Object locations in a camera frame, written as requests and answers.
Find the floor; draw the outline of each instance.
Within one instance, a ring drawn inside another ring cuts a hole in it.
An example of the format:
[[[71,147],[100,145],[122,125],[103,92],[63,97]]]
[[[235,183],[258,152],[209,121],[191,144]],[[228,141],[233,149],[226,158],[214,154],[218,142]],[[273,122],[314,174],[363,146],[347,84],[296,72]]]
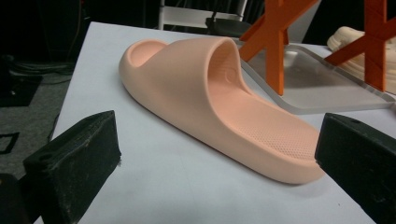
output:
[[[0,134],[19,133],[11,152],[0,154],[0,173],[23,177],[23,160],[50,140],[71,77],[45,76],[29,106],[1,107]],[[0,151],[10,138],[0,138]]]

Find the clear plastic tray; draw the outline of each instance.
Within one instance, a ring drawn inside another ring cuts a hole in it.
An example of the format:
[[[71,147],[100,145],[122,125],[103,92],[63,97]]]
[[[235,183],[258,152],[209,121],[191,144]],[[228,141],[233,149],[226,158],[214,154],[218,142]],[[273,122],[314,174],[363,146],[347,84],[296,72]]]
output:
[[[283,96],[265,82],[265,51],[248,63],[242,61],[242,68],[280,107],[293,114],[380,109],[395,102],[386,93],[301,46],[285,47]]]

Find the textured footbed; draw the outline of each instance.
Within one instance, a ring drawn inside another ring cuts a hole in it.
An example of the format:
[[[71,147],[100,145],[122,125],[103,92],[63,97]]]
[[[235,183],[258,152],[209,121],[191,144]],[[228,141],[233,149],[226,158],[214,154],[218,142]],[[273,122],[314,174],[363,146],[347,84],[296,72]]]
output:
[[[212,104],[235,132],[287,157],[313,161],[318,133],[290,114],[237,87],[237,74],[225,49],[211,59],[208,85]]]

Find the white shoe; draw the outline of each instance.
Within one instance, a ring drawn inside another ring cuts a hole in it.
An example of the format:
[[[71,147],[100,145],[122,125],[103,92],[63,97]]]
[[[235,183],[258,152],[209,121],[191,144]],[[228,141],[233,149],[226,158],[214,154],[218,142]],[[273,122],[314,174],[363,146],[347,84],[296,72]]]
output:
[[[337,51],[345,45],[362,37],[364,32],[354,30],[350,27],[343,26],[339,28],[334,35],[327,41],[327,46],[332,51]],[[396,94],[396,37],[387,41],[386,45],[386,91]],[[350,59],[346,63],[340,65],[351,75],[364,79],[364,54],[358,55]]]

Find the black cable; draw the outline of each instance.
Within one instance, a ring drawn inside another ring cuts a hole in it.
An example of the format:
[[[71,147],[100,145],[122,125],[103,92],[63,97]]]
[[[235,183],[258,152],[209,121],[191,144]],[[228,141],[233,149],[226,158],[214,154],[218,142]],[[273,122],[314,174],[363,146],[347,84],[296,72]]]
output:
[[[209,35],[210,31],[213,28],[213,25],[215,23],[216,15],[218,14],[219,10],[223,6],[224,0],[217,0],[215,1],[215,7],[213,9],[213,14],[212,17],[210,18],[209,24],[207,25],[207,32],[206,34]]]
[[[31,80],[24,80],[24,82],[32,83],[32,84],[40,84],[40,85],[43,85],[43,86],[50,86],[50,85],[63,84],[65,82],[69,82],[70,80],[71,80],[71,78],[69,78],[67,80],[57,81],[57,82],[34,82],[34,81],[31,81]]]
[[[74,63],[28,63],[17,62],[12,57],[7,59],[9,72],[14,76],[71,76],[75,69]]]
[[[60,115],[60,113],[55,117],[55,119],[52,122],[52,128],[51,128],[51,130],[49,132],[49,135],[47,136],[47,141],[48,142],[50,142],[50,139],[52,138],[53,133],[55,132],[55,126],[56,126],[56,123],[58,122],[59,115]]]
[[[73,48],[76,45],[76,41],[77,41],[77,38],[78,38],[78,35],[79,35],[79,30],[80,30],[80,27],[81,27],[81,11],[82,11],[81,1],[78,0],[78,25],[77,25],[76,34],[75,34],[75,36],[73,38],[73,42],[70,45],[70,49],[69,49],[69,51],[67,53],[66,61],[69,61],[70,55],[71,55],[71,53],[73,51]]]
[[[175,4],[175,7],[178,7],[178,6],[181,4],[181,2],[183,2],[183,1],[184,1],[184,6],[183,6],[183,7],[186,7],[186,3],[187,3],[186,0],[179,0],[179,1]],[[174,31],[176,28],[177,28],[177,26],[176,26],[176,25],[173,25],[172,28],[170,29],[170,31]]]

